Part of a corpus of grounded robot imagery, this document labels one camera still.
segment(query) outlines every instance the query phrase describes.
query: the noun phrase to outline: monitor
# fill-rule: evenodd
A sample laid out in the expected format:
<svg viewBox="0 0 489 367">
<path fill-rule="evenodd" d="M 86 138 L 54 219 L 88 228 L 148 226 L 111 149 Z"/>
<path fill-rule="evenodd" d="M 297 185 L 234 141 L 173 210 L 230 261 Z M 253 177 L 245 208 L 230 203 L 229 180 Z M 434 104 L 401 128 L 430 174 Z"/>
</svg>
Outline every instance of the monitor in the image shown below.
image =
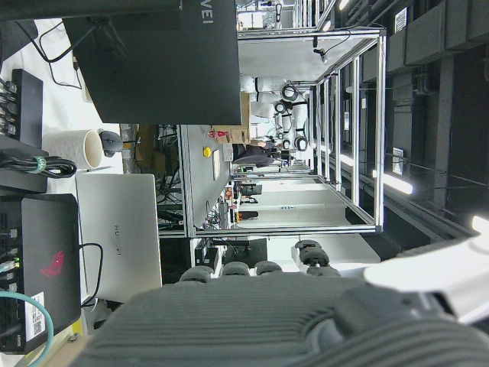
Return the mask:
<svg viewBox="0 0 489 367">
<path fill-rule="evenodd" d="M 224 254 L 224 265 L 233 261 L 244 262 L 249 268 L 260 261 L 268 260 L 267 239 L 251 239 L 237 241 L 214 241 L 214 245 L 227 245 Z"/>
<path fill-rule="evenodd" d="M 234 1 L 63 21 L 103 122 L 241 124 Z"/>
</svg>

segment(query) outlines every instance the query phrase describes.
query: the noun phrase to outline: red bottle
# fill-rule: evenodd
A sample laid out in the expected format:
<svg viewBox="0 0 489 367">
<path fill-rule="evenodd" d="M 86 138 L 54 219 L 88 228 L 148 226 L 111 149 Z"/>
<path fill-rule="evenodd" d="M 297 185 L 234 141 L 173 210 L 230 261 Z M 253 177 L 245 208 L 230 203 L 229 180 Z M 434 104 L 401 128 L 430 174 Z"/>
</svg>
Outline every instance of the red bottle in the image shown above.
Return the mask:
<svg viewBox="0 0 489 367">
<path fill-rule="evenodd" d="M 207 136 L 209 136 L 210 138 L 220 138 L 222 136 L 226 136 L 227 134 L 228 134 L 227 132 L 220 132 L 220 131 L 212 130 L 211 132 L 207 133 Z"/>
</svg>

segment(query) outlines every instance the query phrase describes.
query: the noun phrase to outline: silver laptop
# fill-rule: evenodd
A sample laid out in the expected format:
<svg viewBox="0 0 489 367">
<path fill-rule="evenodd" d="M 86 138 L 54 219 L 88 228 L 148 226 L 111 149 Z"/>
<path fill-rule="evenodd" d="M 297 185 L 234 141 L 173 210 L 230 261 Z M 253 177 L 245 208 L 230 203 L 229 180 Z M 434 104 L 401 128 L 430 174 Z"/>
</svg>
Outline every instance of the silver laptop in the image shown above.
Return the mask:
<svg viewBox="0 0 489 367">
<path fill-rule="evenodd" d="M 97 298 L 126 302 L 161 287 L 154 177 L 151 174 L 80 174 L 76 177 L 83 243 L 104 249 Z M 96 289 L 99 249 L 85 247 L 88 293 Z"/>
</svg>

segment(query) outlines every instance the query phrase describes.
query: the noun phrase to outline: metal frame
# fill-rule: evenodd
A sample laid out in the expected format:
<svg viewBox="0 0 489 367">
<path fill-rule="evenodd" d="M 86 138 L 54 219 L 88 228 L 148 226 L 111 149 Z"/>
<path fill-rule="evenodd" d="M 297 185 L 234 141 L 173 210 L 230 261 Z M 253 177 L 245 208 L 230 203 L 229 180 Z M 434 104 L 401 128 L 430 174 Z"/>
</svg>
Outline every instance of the metal frame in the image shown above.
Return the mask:
<svg viewBox="0 0 489 367">
<path fill-rule="evenodd" d="M 360 135 L 360 57 L 355 56 L 352 61 L 352 81 L 353 95 L 351 111 L 351 149 L 354 165 L 351 168 L 351 201 L 354 205 L 360 205 L 360 186 L 358 179 L 358 166 L 359 166 L 359 135 Z"/>
<path fill-rule="evenodd" d="M 324 177 L 327 181 L 331 180 L 330 172 L 329 172 L 329 79 L 325 80 L 323 83 L 324 86 L 324 100 L 323 100 L 323 124 L 322 124 L 322 133 L 324 134 L 324 145 L 325 150 L 324 153 L 326 155 L 325 163 L 324 163 Z M 321 140 L 319 139 L 319 153 L 321 153 Z M 319 154 L 318 162 L 322 163 L 322 154 Z"/>
<path fill-rule="evenodd" d="M 313 15 L 313 2 L 316 4 L 316 11 Z M 328 0 L 325 2 L 325 8 L 319 15 L 320 0 L 299 0 L 293 8 L 293 28 L 284 28 L 285 31 L 302 31 L 314 32 L 321 31 L 324 24 L 330 18 L 331 11 L 337 0 Z M 270 30 L 253 30 L 255 32 L 267 32 Z M 245 34 L 251 31 L 239 31 L 239 34 Z"/>
<path fill-rule="evenodd" d="M 318 37 L 344 37 L 347 35 L 344 31 L 330 32 L 330 33 L 294 33 L 291 34 L 285 32 L 266 32 L 265 34 L 247 34 L 240 38 L 240 42 L 276 42 L 276 41 L 290 41 L 295 40 L 298 37 L 301 39 L 312 39 L 317 35 Z M 243 228 L 243 229 L 217 229 L 217 230 L 196 230 L 193 226 L 193 221 L 191 218 L 191 206 L 192 206 L 192 187 L 188 182 L 188 169 L 189 155 L 188 155 L 188 139 L 186 139 L 186 126 L 181 125 L 179 127 L 179 139 L 180 139 L 180 164 L 181 164 L 181 177 L 183 181 L 183 197 L 184 197 L 184 218 L 186 235 L 193 238 L 201 237 L 229 237 L 229 236 L 240 236 L 240 235 L 301 235 L 310 233 L 372 233 L 379 232 L 382 230 L 382 225 L 384 224 L 384 125 L 385 125 L 385 78 L 386 78 L 386 37 L 382 35 L 381 30 L 370 29 L 361 31 L 351 31 L 350 37 L 360 37 L 364 38 L 364 42 L 361 42 L 354 49 L 350 50 L 336 63 L 331 65 L 325 73 L 315 81 L 299 81 L 295 82 L 298 88 L 302 90 L 310 90 L 311 96 L 316 96 L 316 113 L 312 113 L 312 108 L 310 109 L 309 121 L 308 123 L 308 135 L 313 134 L 313 128 L 316 127 L 317 140 L 316 140 L 316 157 L 317 164 L 312 163 L 312 169 L 316 169 L 318 174 L 314 174 L 311 171 L 304 170 L 299 172 L 252 172 L 246 174 L 235 174 L 233 180 L 243 181 L 243 180 L 295 180 L 303 178 L 319 179 L 325 185 L 329 185 L 332 188 L 338 198 L 350 208 L 364 224 L 360 225 L 337 225 L 337 226 L 290 226 L 290 227 L 276 227 L 276 228 Z M 377 171 L 377 178 L 375 179 L 374 185 L 374 216 L 370 216 L 359 206 L 359 86 L 361 81 L 360 76 L 360 56 L 377 44 L 377 57 L 378 57 L 378 70 L 377 70 L 377 121 L 376 121 L 376 135 L 375 135 L 375 169 Z M 352 168 L 352 181 L 357 183 L 355 189 L 353 190 L 352 200 L 344 195 L 342 190 L 342 163 L 340 160 L 341 154 L 341 135 L 342 135 L 342 121 L 341 113 L 342 110 L 342 89 L 341 89 L 341 74 L 342 69 L 352 63 L 353 65 L 353 100 L 354 108 L 352 111 L 352 132 L 353 132 L 353 160 L 355 162 Z M 332 78 L 336 81 L 336 96 L 335 96 L 335 185 L 331 185 L 331 180 L 329 176 L 330 170 L 330 160 L 329 160 L 329 86 Z M 323 101 L 321 101 L 321 85 L 324 85 L 324 96 Z M 321 137 L 325 138 L 326 149 L 322 149 Z M 322 171 L 322 157 L 323 153 L 325 156 L 325 171 Z"/>
</svg>

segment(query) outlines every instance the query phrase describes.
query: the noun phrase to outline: white desk surface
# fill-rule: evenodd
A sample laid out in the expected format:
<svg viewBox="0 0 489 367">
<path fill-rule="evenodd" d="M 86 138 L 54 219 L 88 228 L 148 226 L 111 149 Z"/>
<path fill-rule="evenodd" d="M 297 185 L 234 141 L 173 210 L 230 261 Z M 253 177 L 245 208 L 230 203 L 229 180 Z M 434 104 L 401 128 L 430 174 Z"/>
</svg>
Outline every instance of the white desk surface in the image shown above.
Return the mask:
<svg viewBox="0 0 489 367">
<path fill-rule="evenodd" d="M 39 35 L 59 22 L 60 19 L 36 21 Z M 61 54 L 69 46 L 70 42 L 63 25 L 43 37 L 43 47 L 49 58 Z M 13 69 L 24 69 L 44 81 L 43 135 L 65 130 L 99 128 L 120 133 L 118 125 L 102 123 L 95 106 L 91 102 L 85 102 L 84 90 L 58 86 L 54 83 L 48 64 L 41 59 L 32 44 L 27 45 L 3 63 L 0 74 L 2 79 L 10 80 Z M 77 84 L 71 54 L 54 63 L 53 72 L 58 82 Z M 109 168 L 96 171 L 94 174 L 122 174 L 121 153 L 116 153 L 113 158 L 103 157 L 100 167 Z M 60 180 L 49 179 L 47 193 L 71 193 L 76 196 L 75 177 Z M 85 296 L 86 289 L 84 290 L 82 287 L 82 297 Z M 0 367 L 14 366 L 20 358 L 21 356 L 7 356 L 0 353 Z"/>
</svg>

